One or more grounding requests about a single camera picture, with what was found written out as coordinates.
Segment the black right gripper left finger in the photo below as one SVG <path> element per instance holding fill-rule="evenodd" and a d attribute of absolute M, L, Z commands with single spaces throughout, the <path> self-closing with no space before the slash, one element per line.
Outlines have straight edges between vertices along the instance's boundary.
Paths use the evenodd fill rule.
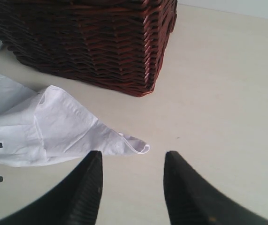
<path fill-rule="evenodd" d="M 102 153 L 90 151 L 58 185 L 0 225 L 94 225 L 102 189 Z"/>

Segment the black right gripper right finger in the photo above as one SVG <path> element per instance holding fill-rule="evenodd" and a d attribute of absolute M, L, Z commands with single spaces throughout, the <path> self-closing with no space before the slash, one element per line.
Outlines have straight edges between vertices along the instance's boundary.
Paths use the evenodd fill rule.
<path fill-rule="evenodd" d="M 218 191 L 177 151 L 165 155 L 163 187 L 172 225 L 268 225 Z"/>

